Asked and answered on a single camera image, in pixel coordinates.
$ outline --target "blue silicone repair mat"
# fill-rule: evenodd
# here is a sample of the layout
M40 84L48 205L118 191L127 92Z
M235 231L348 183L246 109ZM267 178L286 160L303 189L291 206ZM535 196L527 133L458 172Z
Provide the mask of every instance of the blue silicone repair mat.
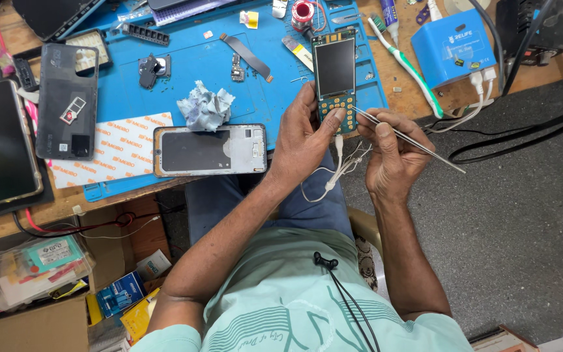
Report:
M170 111L173 124L184 126L186 122L177 108L176 101L186 98L195 87L195 80L201 80L212 92L224 88L236 97L231 106L229 124L264 124L267 129L267 148L274 149L280 117L301 88L300 80L292 83L290 81L301 76L306 76L309 80L314 78L313 73L282 43L284 36L292 35L311 51L308 42L290 26L290 8L293 2L288 2L286 18L283 21L271 15L270 0L253 0L237 1L166 26L152 27L171 36L168 46L126 35L108 35L106 41L114 65L99 71L97 122ZM353 0L322 1L322 5L328 19L358 12ZM258 29L248 29L239 23L240 11L259 12ZM323 16L315 15L315 27L317 18L320 19L319 26L323 23ZM146 15L130 22L144 25L151 20L152 16ZM327 21L326 28L319 34L331 33L348 26L358 29L357 105L363 110L387 107L361 19L340 25ZM99 28L109 31L107 24ZM207 31L213 33L209 39L203 37L203 33ZM237 37L255 56L266 63L271 68L273 81L267 83L259 74L254 75L253 68L247 68L244 60L241 60L241 66L246 69L248 77L240 83L231 81L231 57L234 51L219 39L222 33ZM138 59L146 58L149 53L153 53L155 57L171 55L170 79L158 79L152 90L146 90L138 84ZM157 179L153 175L142 175L94 183L84 186L84 195L86 200L94 202L165 180Z

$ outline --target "fingernail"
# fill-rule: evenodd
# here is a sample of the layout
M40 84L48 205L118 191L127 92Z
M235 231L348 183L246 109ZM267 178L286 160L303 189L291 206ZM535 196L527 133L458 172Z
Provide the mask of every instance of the fingernail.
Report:
M380 122L375 127L375 131L380 137L386 137L390 134L390 125L387 122Z
M338 121L342 122L346 114L347 114L347 110L343 108L338 108L338 111L336 111L336 118L338 119Z

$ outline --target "green toothbrush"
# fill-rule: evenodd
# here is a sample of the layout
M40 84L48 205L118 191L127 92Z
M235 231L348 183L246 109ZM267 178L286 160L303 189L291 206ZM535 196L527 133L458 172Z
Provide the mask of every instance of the green toothbrush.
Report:
M405 55L399 49L396 49L394 46L388 44L386 39L383 38L382 32L386 30L386 25L382 22L382 19L376 13L371 13L370 18L368 19L368 24L373 29L373 32L379 38L379 41L386 47L386 49L395 56L397 61L405 68L405 70L414 78L416 83L420 86L420 89L423 91L423 95L425 95L425 99L427 103L432 107L434 110L434 116L437 118L442 118L444 116L444 111L440 108L440 104L436 99L434 93L431 89L427 86L427 83L423 79L423 77L418 74L414 66L411 65L410 61L407 60Z

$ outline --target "wooden desk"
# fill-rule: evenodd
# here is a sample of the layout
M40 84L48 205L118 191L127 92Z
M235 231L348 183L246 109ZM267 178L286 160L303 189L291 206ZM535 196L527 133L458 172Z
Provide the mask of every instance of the wooden desk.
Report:
M437 2L443 14L446 15L447 12L442 7L442 0L438 0ZM493 0L488 9L491 17L494 17L496 2L497 0ZM367 15L371 12L381 12L378 0L357 0L357 4L360 11ZM419 26L415 21L416 15L425 4L426 2L408 5L405 0L397 0L397 12L400 23L399 48L416 68L418 68L418 61L411 47L410 38L416 30L418 30ZM367 28L368 35L374 35L366 22L365 28ZM21 20L21 17L14 11L9 0L4 1L4 4L0 7L0 29L6 41L7 48L12 54L41 45L40 40L38 40L32 30L27 27L25 22ZM488 36L492 41L492 36L489 31ZM379 76L381 77L390 108L395 111L403 112L410 118L421 118L432 115L432 110L426 103L420 88L408 73L395 61L394 57L388 53L378 41L371 42L371 49L375 57L375 62L377 63ZM32 63L32 69L35 73L39 72L39 63ZM518 77L514 81L511 92L518 92L559 80L563 80L563 55L552 59L551 64L547 67L522 66ZM392 88L395 86L401 87L403 92L394 93ZM444 110L459 108L477 102L477 95L473 92L467 80L449 84L436 91L444 93L442 98L438 97L440 105ZM496 95L495 84L493 96ZM73 215L75 213L73 208L78 205L81 208L81 212L91 211L190 182L193 179L194 178L190 177L173 179L92 203L87 202L84 198L82 187L54 189L55 201L49 204L32 207L31 212L37 224L44 224ZM29 227L29 224L25 220L24 213L20 212L20 218L21 224L25 227ZM8 236L16 232L18 232L18 229L14 225L11 215L1 216L0 237Z

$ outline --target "earphones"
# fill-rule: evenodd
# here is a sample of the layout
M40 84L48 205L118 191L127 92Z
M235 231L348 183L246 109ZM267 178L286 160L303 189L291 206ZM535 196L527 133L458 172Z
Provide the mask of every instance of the earphones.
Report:
M347 291L347 289L345 289L345 286L342 286L342 284L340 283L340 281L338 281L338 279L336 278L336 276L334 276L332 270L333 268L336 268L338 266L338 260L337 259L332 259L332 260L327 260L325 258L323 258L319 252L314 252L314 265L319 266L322 265L325 268L327 268L327 271L329 271L329 275L332 276L333 279L333 283L336 285L336 288L338 289L338 292L340 292L340 296L342 297L342 300L345 302L345 305L347 306L347 309L349 310L349 313L351 314L351 316L353 317L353 319L355 320L355 324L358 326L358 328L360 329L360 332L362 333L362 336L364 336L364 340L366 341L366 344L368 345L368 348L370 348L371 352L375 352L375 350L373 349L373 346L371 345L371 343L368 341L368 338L366 336L366 333L364 332L364 329L362 329L362 326L360 325L360 323L358 322L357 318L355 317L354 312L351 310L351 307L349 307L349 304L347 302L347 299L345 298L345 295L342 294L342 290L344 290L344 292L349 296L349 298L351 299L351 301L355 304L355 307L360 311L360 314L362 315L362 317L364 318L364 322L366 323L366 325L368 326L368 330L370 330L371 335L373 336L373 341L375 341L375 347L377 348L377 352L380 352L379 350L379 343L377 342L377 338L375 337L375 333L373 332L373 328L370 326L370 323L368 322L368 319L366 318L366 316L364 315L364 312L362 311L362 308L360 308L360 306L358 305L358 303L354 300L354 298L351 296L351 294Z

